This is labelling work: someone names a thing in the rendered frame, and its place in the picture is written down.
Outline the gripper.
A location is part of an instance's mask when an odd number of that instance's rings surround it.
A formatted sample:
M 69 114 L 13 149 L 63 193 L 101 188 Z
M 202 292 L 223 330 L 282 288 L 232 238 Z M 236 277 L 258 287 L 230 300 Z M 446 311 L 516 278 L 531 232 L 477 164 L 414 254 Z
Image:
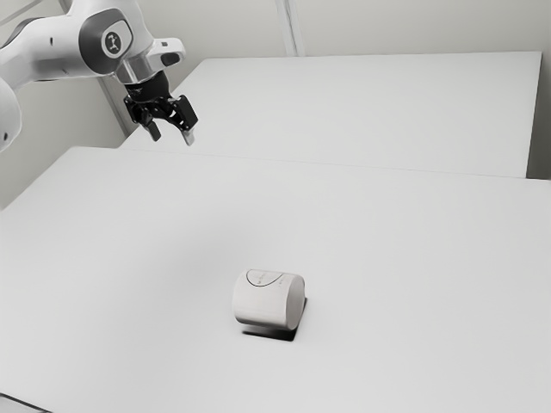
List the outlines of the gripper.
M 198 117 L 185 95 L 175 98 L 169 91 L 169 80 L 159 72 L 143 83 L 127 84 L 124 98 L 130 119 L 149 132 L 153 141 L 159 141 L 161 132 L 153 119 L 163 119 L 175 126 L 187 146 L 195 142 L 194 128 Z

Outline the white mug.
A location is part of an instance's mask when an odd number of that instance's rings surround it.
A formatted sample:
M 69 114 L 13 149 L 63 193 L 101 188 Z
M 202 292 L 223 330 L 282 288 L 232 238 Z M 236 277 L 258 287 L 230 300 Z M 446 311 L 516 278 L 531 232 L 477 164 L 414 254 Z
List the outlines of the white mug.
M 298 274 L 247 269 L 234 285 L 233 316 L 241 324 L 296 330 L 306 303 L 305 286 Z

